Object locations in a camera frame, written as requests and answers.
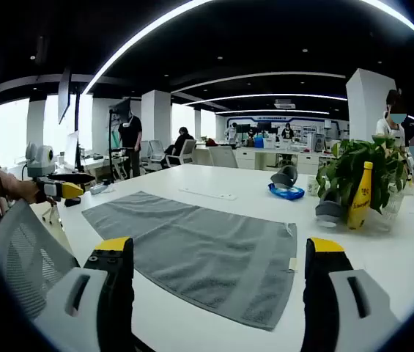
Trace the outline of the person's left hand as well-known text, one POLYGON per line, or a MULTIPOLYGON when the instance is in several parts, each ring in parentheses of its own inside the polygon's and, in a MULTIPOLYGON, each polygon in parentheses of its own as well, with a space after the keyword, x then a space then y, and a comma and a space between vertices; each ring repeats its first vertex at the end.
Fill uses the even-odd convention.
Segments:
POLYGON ((29 204, 40 204, 48 202, 50 205, 55 205, 56 201, 46 196, 41 190, 39 190, 37 184, 34 181, 18 181, 15 186, 15 198, 24 199, 29 204))

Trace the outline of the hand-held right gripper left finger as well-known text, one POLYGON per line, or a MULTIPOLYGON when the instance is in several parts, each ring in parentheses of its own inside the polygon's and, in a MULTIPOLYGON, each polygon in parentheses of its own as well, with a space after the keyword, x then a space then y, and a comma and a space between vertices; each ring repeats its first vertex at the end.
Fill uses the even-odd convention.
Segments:
POLYGON ((105 240, 46 296, 34 325, 58 351, 132 351, 133 239, 105 240))

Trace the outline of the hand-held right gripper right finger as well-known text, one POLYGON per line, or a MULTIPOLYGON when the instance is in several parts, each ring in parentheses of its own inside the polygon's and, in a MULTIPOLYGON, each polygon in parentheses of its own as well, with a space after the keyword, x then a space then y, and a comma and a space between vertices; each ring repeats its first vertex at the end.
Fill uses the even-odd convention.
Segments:
POLYGON ((338 243, 306 241, 302 351, 377 351, 399 328, 389 295, 338 243))

